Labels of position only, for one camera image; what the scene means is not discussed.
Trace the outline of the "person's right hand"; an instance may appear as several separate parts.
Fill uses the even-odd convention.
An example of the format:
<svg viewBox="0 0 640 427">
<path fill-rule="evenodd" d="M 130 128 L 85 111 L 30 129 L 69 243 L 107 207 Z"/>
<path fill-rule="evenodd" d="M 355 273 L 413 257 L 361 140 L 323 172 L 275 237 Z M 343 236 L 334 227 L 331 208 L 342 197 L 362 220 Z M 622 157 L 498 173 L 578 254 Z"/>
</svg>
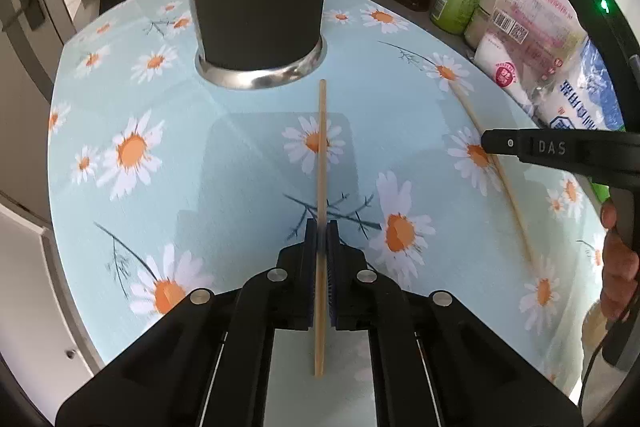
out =
<svg viewBox="0 0 640 427">
<path fill-rule="evenodd" d="M 600 305 L 603 315 L 608 320 L 615 321 L 626 309 L 637 289 L 639 258 L 617 233 L 617 211 L 612 199 L 609 198 L 602 205 L 600 218 L 606 230 Z"/>
</svg>

